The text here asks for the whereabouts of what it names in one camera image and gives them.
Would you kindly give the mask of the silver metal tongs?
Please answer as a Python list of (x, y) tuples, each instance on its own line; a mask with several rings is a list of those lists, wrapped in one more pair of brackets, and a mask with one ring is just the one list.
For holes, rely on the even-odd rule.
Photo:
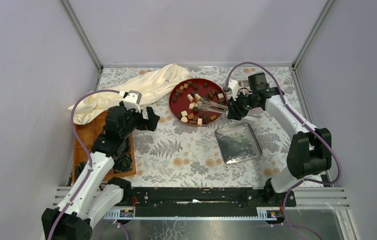
[(196, 106), (199, 110), (220, 114), (225, 114), (229, 111), (229, 108), (227, 106), (216, 103), (205, 97), (201, 97), (200, 100), (196, 103)]

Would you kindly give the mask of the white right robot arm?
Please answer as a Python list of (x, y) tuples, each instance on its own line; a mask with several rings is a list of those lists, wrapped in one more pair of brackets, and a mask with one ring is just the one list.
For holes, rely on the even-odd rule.
[(250, 75), (248, 86), (250, 92), (243, 93), (238, 81), (226, 80), (225, 91), (230, 92), (226, 102), (228, 119), (241, 120), (250, 110), (262, 108), (277, 120), (290, 138), (286, 167), (268, 179), (263, 188), (265, 203), (276, 206), (291, 187), (331, 168), (331, 133), (300, 116), (285, 99), (281, 88), (270, 86), (263, 72)]

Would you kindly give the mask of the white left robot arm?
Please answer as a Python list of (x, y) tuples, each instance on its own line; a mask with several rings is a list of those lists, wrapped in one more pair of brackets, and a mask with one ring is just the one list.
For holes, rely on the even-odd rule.
[(93, 142), (88, 161), (71, 190), (54, 209), (41, 216), (47, 240), (89, 240), (105, 214), (116, 204), (127, 205), (132, 198), (128, 181), (113, 177), (95, 196), (106, 174), (113, 168), (114, 157), (127, 149), (127, 139), (135, 130), (155, 131), (160, 116), (152, 107), (142, 110), (123, 103), (107, 110), (103, 131)]

